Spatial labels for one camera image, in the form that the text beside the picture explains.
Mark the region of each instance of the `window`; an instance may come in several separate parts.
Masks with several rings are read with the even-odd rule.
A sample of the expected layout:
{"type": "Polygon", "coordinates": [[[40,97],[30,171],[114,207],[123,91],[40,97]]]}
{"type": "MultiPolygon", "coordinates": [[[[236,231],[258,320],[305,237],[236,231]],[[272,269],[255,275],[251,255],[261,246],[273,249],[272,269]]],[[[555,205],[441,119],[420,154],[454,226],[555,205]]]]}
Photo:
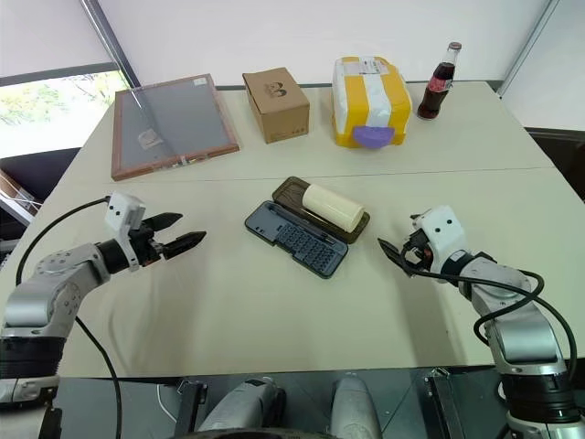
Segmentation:
{"type": "Polygon", "coordinates": [[[126,88],[119,71],[0,88],[0,158],[83,146],[126,88]]]}

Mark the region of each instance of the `wooden frame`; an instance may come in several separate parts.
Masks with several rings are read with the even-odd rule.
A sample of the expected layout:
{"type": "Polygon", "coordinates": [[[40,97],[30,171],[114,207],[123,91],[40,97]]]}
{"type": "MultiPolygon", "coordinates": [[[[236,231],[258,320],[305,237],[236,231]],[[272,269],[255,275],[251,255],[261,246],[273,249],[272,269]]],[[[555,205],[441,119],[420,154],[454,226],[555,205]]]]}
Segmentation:
{"type": "Polygon", "coordinates": [[[113,123],[113,141],[112,141],[112,179],[115,181],[123,180],[125,178],[137,177],[144,174],[154,172],[159,168],[166,168],[177,164],[184,164],[185,162],[193,163],[196,161],[205,160],[210,157],[217,155],[224,155],[239,151],[239,145],[234,135],[234,130],[226,116],[224,104],[221,101],[218,91],[216,90],[215,84],[211,78],[211,75],[197,75],[189,78],[183,78],[180,80],[170,80],[169,82],[160,82],[157,84],[146,85],[138,87],[132,90],[123,90],[116,92],[115,104],[114,104],[114,123],[113,123]],[[133,91],[143,91],[152,89],[154,87],[164,87],[179,82],[193,81],[196,79],[205,79],[207,86],[211,89],[213,95],[213,101],[216,104],[223,129],[228,136],[229,142],[226,145],[214,146],[202,151],[196,151],[192,154],[184,155],[173,155],[166,157],[165,159],[144,163],[139,166],[133,167],[122,167],[122,97],[125,94],[133,91]]]}

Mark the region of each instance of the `wire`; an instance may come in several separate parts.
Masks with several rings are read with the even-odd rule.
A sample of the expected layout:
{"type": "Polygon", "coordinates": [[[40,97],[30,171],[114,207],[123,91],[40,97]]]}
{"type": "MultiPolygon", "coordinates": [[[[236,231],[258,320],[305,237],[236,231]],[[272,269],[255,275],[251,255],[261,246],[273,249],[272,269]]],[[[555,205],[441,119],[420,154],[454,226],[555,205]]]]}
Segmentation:
{"type": "Polygon", "coordinates": [[[17,194],[20,193],[20,189],[13,185],[8,178],[4,177],[2,174],[0,174],[0,178],[2,178],[6,183],[8,183],[8,186],[10,186],[17,194]]]}
{"type": "Polygon", "coordinates": [[[116,375],[116,371],[113,368],[112,361],[106,352],[106,349],[100,344],[98,339],[91,333],[88,327],[85,326],[85,323],[79,318],[75,317],[75,321],[80,326],[80,328],[85,332],[85,335],[91,340],[91,342],[95,345],[95,347],[100,351],[101,355],[103,356],[103,360],[106,362],[106,366],[108,367],[108,371],[110,375],[112,375],[112,382],[113,388],[116,393],[116,439],[122,438],[122,391],[120,389],[120,381],[118,380],[118,375],[116,375]]]}
{"type": "Polygon", "coordinates": [[[161,410],[169,417],[173,420],[174,423],[176,423],[176,418],[175,416],[173,416],[172,413],[170,413],[168,411],[168,409],[165,407],[165,405],[163,404],[163,400],[161,399],[161,385],[160,384],[156,384],[156,399],[158,400],[158,405],[161,406],[161,410]]]}
{"type": "Polygon", "coordinates": [[[510,432],[510,426],[507,423],[505,423],[504,426],[498,432],[495,439],[504,439],[509,432],[510,432]]]}
{"type": "Polygon", "coordinates": [[[43,203],[38,203],[36,201],[31,201],[30,199],[23,199],[23,198],[12,198],[9,197],[8,195],[4,195],[2,192],[0,192],[0,197],[5,198],[5,199],[10,199],[12,201],[19,201],[21,203],[27,203],[27,204],[32,204],[32,205],[37,205],[37,206],[42,206],[43,203]]]}
{"type": "MultiPolygon", "coordinates": [[[[28,245],[27,249],[25,250],[24,254],[22,255],[22,258],[20,258],[20,262],[18,263],[18,268],[16,269],[16,285],[20,285],[22,283],[22,272],[25,269],[25,264],[27,263],[28,256],[33,251],[33,249],[38,244],[38,242],[51,229],[53,229],[53,227],[58,225],[64,219],[79,212],[80,210],[90,208],[91,206],[97,206],[98,204],[101,204],[101,203],[107,203],[109,201],[110,201],[110,197],[104,197],[104,198],[95,199],[89,203],[83,204],[83,205],[76,207],[75,209],[72,209],[69,212],[61,215],[60,217],[55,219],[53,222],[51,222],[45,229],[43,229],[36,236],[36,238],[34,240],[32,240],[32,242],[28,245]]],[[[103,346],[100,344],[98,339],[91,333],[91,331],[88,329],[88,327],[85,326],[83,321],[78,316],[75,317],[75,321],[80,326],[81,330],[83,330],[85,335],[88,336],[88,338],[91,340],[91,342],[96,347],[96,349],[98,349],[100,351],[101,355],[103,356],[103,360],[105,361],[106,366],[108,367],[108,371],[110,372],[110,375],[112,376],[113,388],[114,388],[114,391],[116,393],[116,439],[121,439],[122,438],[122,391],[120,389],[120,382],[118,380],[118,375],[116,375],[116,371],[113,368],[112,361],[110,360],[110,357],[108,356],[108,353],[106,352],[106,349],[103,348],[103,346]]]]}
{"type": "Polygon", "coordinates": [[[65,218],[70,217],[71,215],[79,212],[80,210],[84,210],[86,208],[90,208],[91,206],[96,206],[96,205],[101,204],[101,203],[107,203],[108,201],[110,201],[110,197],[104,197],[104,198],[100,198],[100,199],[95,199],[95,200],[93,200],[93,201],[91,201],[89,203],[83,204],[83,205],[81,205],[81,206],[79,206],[79,207],[77,207],[75,209],[72,209],[69,212],[61,215],[60,217],[58,217],[57,219],[55,219],[53,222],[51,222],[45,229],[43,229],[36,236],[36,238],[28,245],[27,249],[25,250],[25,253],[22,255],[22,258],[20,258],[20,262],[18,263],[18,268],[16,269],[16,285],[20,285],[22,283],[22,272],[25,269],[25,264],[27,263],[28,256],[30,256],[30,253],[33,251],[33,249],[38,244],[38,242],[40,240],[42,240],[43,237],[53,227],[55,227],[57,224],[59,224],[65,218]]]}
{"type": "Polygon", "coordinates": [[[506,308],[502,308],[498,311],[487,314],[475,322],[475,324],[473,325],[473,332],[475,333],[476,336],[479,337],[479,339],[482,341],[482,343],[487,344],[487,340],[479,332],[479,327],[484,323],[484,321],[486,321],[486,320],[484,320],[485,318],[487,318],[487,320],[491,320],[495,317],[502,316],[502,315],[507,314],[507,313],[511,313],[512,311],[518,309],[521,306],[524,306],[525,304],[527,304],[528,302],[531,302],[531,301],[535,301],[539,305],[546,308],[549,311],[549,313],[552,314],[558,320],[558,322],[563,327],[563,329],[567,335],[567,340],[569,342],[569,380],[573,381],[573,379],[575,377],[575,372],[577,371],[577,343],[575,341],[575,336],[574,336],[573,331],[571,330],[571,328],[569,326],[569,323],[567,323],[567,320],[565,320],[565,318],[561,315],[561,313],[559,311],[557,311],[554,308],[554,306],[549,304],[547,301],[538,297],[538,295],[542,292],[542,289],[544,288],[544,279],[540,275],[538,275],[536,273],[532,273],[532,272],[523,271],[523,270],[520,271],[521,273],[523,273],[526,276],[534,277],[535,279],[537,279],[537,282],[538,282],[537,287],[535,288],[534,291],[529,293],[529,292],[523,290],[522,288],[518,288],[518,287],[513,286],[513,285],[502,284],[502,283],[496,282],[496,281],[490,281],[489,279],[481,279],[481,278],[477,278],[477,277],[457,276],[454,274],[430,273],[430,272],[425,272],[425,271],[418,270],[415,268],[411,268],[411,267],[409,267],[408,261],[406,260],[406,253],[408,250],[410,250],[410,247],[408,245],[405,245],[402,248],[402,251],[400,252],[400,255],[399,255],[401,268],[402,268],[402,270],[404,270],[404,272],[406,272],[408,274],[416,274],[416,275],[421,276],[421,277],[430,277],[433,279],[442,279],[444,281],[463,282],[466,284],[489,285],[489,286],[493,286],[496,288],[503,288],[505,290],[521,294],[525,297],[524,299],[519,300],[517,303],[515,303],[513,305],[507,306],[506,308]]]}

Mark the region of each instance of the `red label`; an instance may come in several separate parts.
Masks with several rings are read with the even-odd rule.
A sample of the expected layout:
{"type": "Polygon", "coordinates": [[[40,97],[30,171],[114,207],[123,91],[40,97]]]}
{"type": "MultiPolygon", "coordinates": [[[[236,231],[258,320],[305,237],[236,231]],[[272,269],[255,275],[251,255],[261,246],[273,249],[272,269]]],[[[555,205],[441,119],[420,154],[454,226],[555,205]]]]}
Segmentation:
{"type": "Polygon", "coordinates": [[[452,80],[440,80],[434,76],[429,81],[429,90],[441,93],[442,91],[449,90],[451,88],[452,80]]]}

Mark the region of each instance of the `robotic arm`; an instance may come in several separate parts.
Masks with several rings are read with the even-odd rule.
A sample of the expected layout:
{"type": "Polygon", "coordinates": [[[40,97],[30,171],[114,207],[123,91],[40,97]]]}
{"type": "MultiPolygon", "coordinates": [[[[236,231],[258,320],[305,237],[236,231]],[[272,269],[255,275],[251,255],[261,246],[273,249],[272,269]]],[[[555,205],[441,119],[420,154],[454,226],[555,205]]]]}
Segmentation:
{"type": "MultiPolygon", "coordinates": [[[[454,276],[495,281],[530,293],[530,282],[523,273],[499,265],[485,253],[470,252],[451,208],[441,206],[411,218],[415,231],[401,252],[379,240],[384,253],[406,274],[451,276],[449,282],[472,302],[480,316],[507,308],[524,297],[501,287],[457,282],[454,276]],[[417,261],[408,260],[407,255],[417,261]]],[[[502,375],[509,407],[507,422],[513,437],[585,438],[585,419],[575,404],[555,333],[534,303],[486,321],[485,334],[502,375]]]]}
{"type": "Polygon", "coordinates": [[[143,220],[145,207],[134,197],[113,193],[106,222],[115,239],[53,253],[40,261],[33,276],[18,285],[5,307],[0,332],[0,437],[59,438],[61,412],[51,407],[57,394],[57,368],[63,346],[80,309],[93,289],[112,274],[138,270],[170,259],[198,245],[204,231],[168,244],[154,240],[156,231],[179,220],[162,213],[143,220]]]}

